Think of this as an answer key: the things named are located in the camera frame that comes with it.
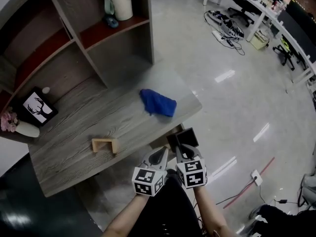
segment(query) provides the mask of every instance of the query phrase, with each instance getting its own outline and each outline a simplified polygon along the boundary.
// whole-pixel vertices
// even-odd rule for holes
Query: wooden table
[[[150,116],[139,97],[143,88],[176,100],[174,117]],[[202,108],[190,89],[164,62],[110,91],[98,78],[90,78],[55,107],[59,114],[40,130],[40,137],[29,148],[46,197],[115,164]],[[93,153],[91,139],[103,137],[118,139],[117,155],[111,153],[110,147]]]

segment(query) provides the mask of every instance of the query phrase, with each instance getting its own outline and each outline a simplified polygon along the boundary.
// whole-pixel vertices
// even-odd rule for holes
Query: white tile floor
[[[206,10],[238,8],[232,0],[223,0],[223,7],[211,1]],[[275,157],[262,175],[262,196],[268,203],[274,198],[296,202],[303,174],[315,166],[316,141],[316,112],[306,86],[285,92],[301,68],[297,65],[294,75],[290,74],[272,51],[273,45],[257,51],[243,40],[245,56],[223,47],[204,23],[202,0],[152,0],[152,12],[155,48],[203,105],[184,125],[194,128],[209,174],[232,157],[237,160],[207,185],[214,200],[236,195],[250,181],[252,170],[260,172]],[[233,75],[215,80],[227,72]],[[266,132],[254,142],[265,126]],[[232,229],[242,227],[248,213],[261,203],[259,189],[252,186],[226,208]],[[294,204],[277,206],[297,213]]]

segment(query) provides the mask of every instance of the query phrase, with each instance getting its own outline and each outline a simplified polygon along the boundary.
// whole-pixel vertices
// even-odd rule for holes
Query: wooden block
[[[118,140],[117,139],[92,139],[92,149],[94,153],[98,152],[97,144],[100,142],[110,142],[112,144],[112,152],[113,154],[118,153]]]

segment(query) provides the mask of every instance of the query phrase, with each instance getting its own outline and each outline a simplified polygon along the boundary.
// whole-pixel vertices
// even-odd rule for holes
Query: deer picture
[[[50,114],[47,114],[43,111],[43,107],[44,107],[44,102],[43,100],[41,100],[40,98],[35,98],[35,100],[37,100],[40,104],[41,104],[41,107],[38,106],[39,108],[39,111],[38,110],[35,110],[33,111],[33,109],[28,105],[28,110],[32,113],[32,114],[36,114],[36,115],[42,115],[44,118],[46,119],[49,119],[50,118]]]

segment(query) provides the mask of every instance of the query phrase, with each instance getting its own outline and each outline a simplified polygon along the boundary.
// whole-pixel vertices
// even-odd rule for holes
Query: power strip
[[[219,41],[219,42],[222,42],[223,39],[222,39],[222,36],[220,35],[220,33],[216,30],[212,31],[212,34],[216,37],[216,39]]]
[[[251,173],[251,177],[252,177],[253,181],[255,181],[257,186],[260,186],[262,184],[263,180],[262,180],[262,178],[257,170],[254,170]]]

